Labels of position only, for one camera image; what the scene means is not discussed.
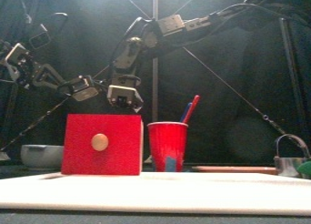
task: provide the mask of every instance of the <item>red plastic cup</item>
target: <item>red plastic cup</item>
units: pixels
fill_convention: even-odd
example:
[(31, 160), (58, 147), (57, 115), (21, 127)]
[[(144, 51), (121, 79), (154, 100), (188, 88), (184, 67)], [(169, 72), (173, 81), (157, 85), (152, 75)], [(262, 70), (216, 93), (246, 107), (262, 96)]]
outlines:
[(182, 171), (188, 125), (181, 122), (148, 124), (152, 163), (156, 172)]

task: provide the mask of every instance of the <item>black curtain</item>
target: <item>black curtain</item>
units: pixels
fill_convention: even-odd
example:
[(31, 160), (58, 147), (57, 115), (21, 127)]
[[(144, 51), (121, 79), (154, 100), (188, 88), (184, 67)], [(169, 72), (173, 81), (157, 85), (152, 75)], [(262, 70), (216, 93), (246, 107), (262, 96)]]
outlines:
[[(152, 17), (153, 0), (23, 2), (35, 23), (55, 12), (69, 16), (61, 33), (46, 46), (33, 51), (34, 60), (50, 64), (65, 80), (78, 75), (95, 75), (106, 66), (112, 49), (133, 20), (138, 16), (145, 19)], [(240, 2), (242, 0), (158, 0), (158, 18), (174, 13), (184, 20), (193, 19)], [(29, 30), (23, 23), (19, 0), (2, 0), (0, 6), (0, 21), (5, 25), (0, 36), (10, 43), (18, 42), (23, 31)], [(250, 32), (238, 27), (232, 28), (204, 38), (186, 49), (262, 113), (289, 133), (300, 136), (277, 20)], [(185, 162), (270, 165), (278, 133), (196, 58), (182, 48), (158, 58), (158, 121), (178, 121), (185, 104), (196, 94), (201, 96), (189, 121)], [(149, 148), (145, 126), (152, 121), (150, 61), (141, 63), (140, 78), (138, 92), (144, 100), (140, 112), (144, 124), (142, 157), (146, 158)], [(6, 138), (17, 136), (59, 102), (61, 98), (47, 88), (19, 88)], [(62, 144), (67, 113), (132, 114), (128, 110), (110, 108), (105, 95), (83, 102), (69, 100), (15, 142), (9, 150), (10, 155), (18, 157), (21, 144)], [(285, 153), (288, 156), (300, 154), (293, 147), (288, 147)]]

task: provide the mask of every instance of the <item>pen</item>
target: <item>pen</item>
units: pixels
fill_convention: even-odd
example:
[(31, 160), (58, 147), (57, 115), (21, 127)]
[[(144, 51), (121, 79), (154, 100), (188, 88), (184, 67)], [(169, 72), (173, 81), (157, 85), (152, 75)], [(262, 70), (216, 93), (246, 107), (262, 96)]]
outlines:
[(190, 117), (190, 115), (192, 115), (192, 113), (193, 113), (193, 110), (194, 110), (194, 108), (196, 108), (197, 101), (198, 101), (198, 96), (194, 96), (193, 101), (192, 101), (192, 105), (189, 106), (189, 109), (188, 109), (188, 111), (186, 111), (185, 117), (184, 117), (184, 119), (182, 119), (182, 123), (184, 123), (184, 124), (188, 123), (189, 117)]

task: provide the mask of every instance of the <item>metal rod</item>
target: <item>metal rod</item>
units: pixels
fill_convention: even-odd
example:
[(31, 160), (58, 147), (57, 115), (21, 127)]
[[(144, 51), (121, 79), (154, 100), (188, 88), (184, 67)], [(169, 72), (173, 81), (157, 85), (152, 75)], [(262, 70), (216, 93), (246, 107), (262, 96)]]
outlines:
[(290, 26), (289, 26), (288, 20), (282, 18), (278, 19), (278, 24), (280, 24), (285, 57), (286, 57), (286, 62), (288, 62), (289, 75), (290, 75), (290, 87), (292, 87), (292, 93), (293, 93), (293, 98), (294, 98), (298, 125), (300, 125), (300, 129), (302, 130), (304, 137), (309, 138), (306, 134), (308, 130), (306, 130), (306, 124), (305, 124), (306, 121), (305, 121), (302, 92), (301, 92), (302, 88), (301, 88), (300, 79), (298, 79), (298, 67), (296, 65), (296, 59), (294, 59)]
[[(158, 18), (158, 0), (153, 0), (153, 19)], [(157, 121), (158, 60), (152, 60), (152, 122)]]

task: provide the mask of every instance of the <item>red box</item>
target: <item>red box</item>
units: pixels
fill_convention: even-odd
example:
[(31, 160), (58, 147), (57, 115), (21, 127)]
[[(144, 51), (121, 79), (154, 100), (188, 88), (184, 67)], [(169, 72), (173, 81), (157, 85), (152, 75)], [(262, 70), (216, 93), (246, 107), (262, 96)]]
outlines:
[[(97, 134), (107, 147), (91, 146)], [(137, 115), (69, 114), (63, 138), (61, 174), (140, 175), (141, 117)]]

